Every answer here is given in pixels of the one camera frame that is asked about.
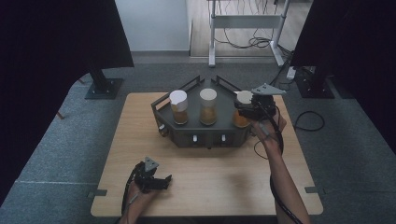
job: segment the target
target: black device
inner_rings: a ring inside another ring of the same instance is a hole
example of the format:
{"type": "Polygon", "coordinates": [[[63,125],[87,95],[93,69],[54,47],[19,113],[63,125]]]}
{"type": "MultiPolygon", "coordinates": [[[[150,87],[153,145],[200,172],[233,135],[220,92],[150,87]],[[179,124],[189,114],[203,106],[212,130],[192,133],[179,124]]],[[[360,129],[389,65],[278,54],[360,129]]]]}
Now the black device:
{"type": "Polygon", "coordinates": [[[253,93],[250,105],[244,105],[234,100],[234,106],[238,109],[239,115],[247,119],[264,120],[276,114],[276,103],[273,95],[286,93],[268,84],[264,84],[251,90],[253,93]]]}
{"type": "Polygon", "coordinates": [[[142,193],[148,193],[150,190],[168,189],[172,176],[169,175],[165,179],[154,178],[157,167],[160,164],[150,157],[146,157],[145,161],[139,162],[131,172],[129,179],[125,185],[125,191],[122,200],[121,212],[125,209],[125,202],[128,199],[128,190],[132,181],[136,183],[142,193]]]}

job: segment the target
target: human arm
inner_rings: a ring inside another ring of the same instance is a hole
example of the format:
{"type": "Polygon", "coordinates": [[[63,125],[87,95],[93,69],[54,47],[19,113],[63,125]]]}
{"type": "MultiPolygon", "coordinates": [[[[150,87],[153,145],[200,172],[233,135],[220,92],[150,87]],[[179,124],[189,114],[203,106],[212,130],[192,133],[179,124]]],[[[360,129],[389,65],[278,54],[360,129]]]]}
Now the human arm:
{"type": "MultiPolygon", "coordinates": [[[[282,132],[287,122],[278,114],[278,112],[276,112],[276,115],[274,116],[274,121],[278,122],[279,130],[282,132]]],[[[268,120],[262,121],[262,124],[258,121],[251,121],[251,123],[256,130],[257,136],[265,147],[268,161],[270,163],[271,177],[274,181],[275,190],[280,200],[304,224],[310,223],[309,215],[306,211],[300,193],[290,176],[286,163],[283,161],[282,152],[278,144],[274,127],[268,120]],[[261,126],[268,131],[269,136],[264,133],[261,126]]],[[[293,220],[290,219],[280,208],[278,203],[276,203],[276,216],[278,223],[294,223],[293,220]]]]}
{"type": "Polygon", "coordinates": [[[127,204],[125,204],[125,210],[123,211],[120,219],[120,224],[135,224],[137,218],[149,206],[158,192],[158,190],[151,190],[148,193],[142,193],[134,181],[131,182],[128,190],[127,204]],[[135,199],[130,205],[128,205],[133,197],[135,197],[135,199]]]}

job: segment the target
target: metal tray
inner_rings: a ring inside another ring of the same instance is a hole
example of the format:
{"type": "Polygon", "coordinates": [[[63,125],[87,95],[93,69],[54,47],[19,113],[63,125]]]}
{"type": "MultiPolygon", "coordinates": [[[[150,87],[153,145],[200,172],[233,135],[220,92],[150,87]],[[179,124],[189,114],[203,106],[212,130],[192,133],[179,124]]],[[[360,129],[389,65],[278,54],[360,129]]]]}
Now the metal tray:
{"type": "Polygon", "coordinates": [[[179,90],[185,91],[188,97],[187,123],[181,125],[174,123],[169,103],[170,92],[151,104],[159,131],[163,136],[169,135],[178,147],[240,147],[247,140],[250,126],[238,128],[233,125],[235,111],[233,101],[236,98],[234,91],[241,91],[235,85],[221,77],[209,80],[196,77],[179,90]],[[201,109],[199,93],[205,88],[211,88],[218,94],[217,121],[209,126],[199,120],[201,109]]]}

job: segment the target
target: gray carpet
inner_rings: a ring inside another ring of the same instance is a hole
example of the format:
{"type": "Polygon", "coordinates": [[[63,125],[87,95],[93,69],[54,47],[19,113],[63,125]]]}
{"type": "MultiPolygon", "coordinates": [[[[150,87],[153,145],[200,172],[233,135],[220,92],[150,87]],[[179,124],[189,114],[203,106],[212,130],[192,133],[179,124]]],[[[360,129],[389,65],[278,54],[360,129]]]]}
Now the gray carpet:
{"type": "MultiPolygon", "coordinates": [[[[126,96],[138,91],[172,91],[192,78],[219,75],[244,90],[270,82],[272,63],[138,63],[135,68],[107,69],[122,77],[115,100],[84,100],[90,76],[76,82],[35,153],[0,209],[0,223],[113,223],[91,215],[92,198],[126,96]]],[[[284,100],[291,120],[314,110],[326,120],[315,133],[297,131],[324,212],[314,223],[394,223],[396,157],[353,99],[303,99],[295,84],[284,100]]],[[[320,119],[302,117],[299,126],[315,128],[320,119]]],[[[250,223],[262,223],[259,219],[250,223]]]]}

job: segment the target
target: black curtain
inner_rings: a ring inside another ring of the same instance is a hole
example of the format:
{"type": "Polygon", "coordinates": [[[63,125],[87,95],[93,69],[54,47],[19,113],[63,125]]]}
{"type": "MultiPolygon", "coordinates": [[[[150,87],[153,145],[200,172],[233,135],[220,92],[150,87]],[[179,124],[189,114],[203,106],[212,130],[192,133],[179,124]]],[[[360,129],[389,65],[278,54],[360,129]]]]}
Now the black curtain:
{"type": "Polygon", "coordinates": [[[134,66],[114,0],[0,3],[0,203],[89,61],[134,66]]]}
{"type": "Polygon", "coordinates": [[[290,65],[325,64],[324,75],[352,93],[396,153],[395,8],[394,1],[315,0],[290,65]]]}

